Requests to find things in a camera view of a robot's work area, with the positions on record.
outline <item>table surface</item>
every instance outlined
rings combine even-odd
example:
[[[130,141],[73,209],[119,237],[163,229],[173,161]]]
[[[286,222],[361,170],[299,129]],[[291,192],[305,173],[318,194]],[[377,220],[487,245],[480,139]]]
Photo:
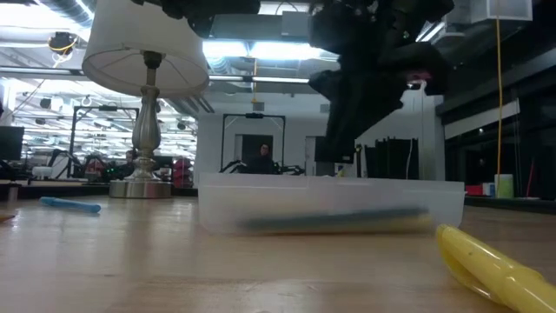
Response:
[[[0,204],[8,312],[509,312],[458,285],[432,236],[215,236],[196,199],[117,200],[92,216]],[[556,216],[466,208],[461,228],[556,283]]]

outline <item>person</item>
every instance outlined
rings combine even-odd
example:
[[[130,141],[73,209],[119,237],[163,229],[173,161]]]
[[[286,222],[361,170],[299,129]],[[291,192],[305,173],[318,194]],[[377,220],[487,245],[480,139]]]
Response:
[[[249,174],[274,174],[275,162],[270,156],[270,147],[261,145],[260,155],[247,163]]]

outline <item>monitor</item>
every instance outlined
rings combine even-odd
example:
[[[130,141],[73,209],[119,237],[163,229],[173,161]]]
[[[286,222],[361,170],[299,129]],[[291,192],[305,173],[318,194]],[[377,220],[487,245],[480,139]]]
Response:
[[[25,128],[0,126],[0,160],[18,161],[21,159],[23,134]]]

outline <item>lamp base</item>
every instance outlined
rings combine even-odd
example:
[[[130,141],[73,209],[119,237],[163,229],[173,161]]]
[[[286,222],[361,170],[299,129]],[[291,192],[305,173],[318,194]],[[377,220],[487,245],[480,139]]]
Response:
[[[157,181],[112,181],[110,197],[126,199],[163,199],[172,197],[172,183]]]

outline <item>blue pen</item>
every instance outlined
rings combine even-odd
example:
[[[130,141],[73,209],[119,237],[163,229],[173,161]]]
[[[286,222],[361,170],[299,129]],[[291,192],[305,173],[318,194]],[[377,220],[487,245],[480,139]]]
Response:
[[[101,210],[101,206],[99,204],[63,200],[63,199],[58,199],[50,196],[43,196],[39,201],[42,204],[46,204],[51,207],[76,209],[76,210],[82,210],[89,213],[98,213]]]

